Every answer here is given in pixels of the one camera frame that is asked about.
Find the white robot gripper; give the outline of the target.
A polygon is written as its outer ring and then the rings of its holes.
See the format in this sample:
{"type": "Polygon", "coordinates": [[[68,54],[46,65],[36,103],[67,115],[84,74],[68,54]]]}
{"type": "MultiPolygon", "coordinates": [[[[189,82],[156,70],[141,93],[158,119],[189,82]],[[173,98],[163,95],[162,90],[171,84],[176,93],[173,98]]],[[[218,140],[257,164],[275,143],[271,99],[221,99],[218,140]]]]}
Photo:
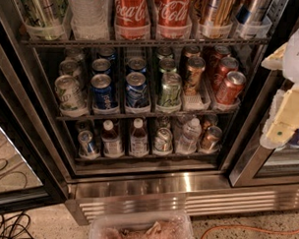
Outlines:
{"type": "MultiPolygon", "coordinates": [[[[283,71],[284,78],[299,84],[299,29],[277,50],[261,62],[263,68],[283,71]]],[[[299,85],[290,90],[278,90],[269,118],[263,128],[260,144],[265,149],[276,149],[286,144],[299,129],[299,85]]]]}

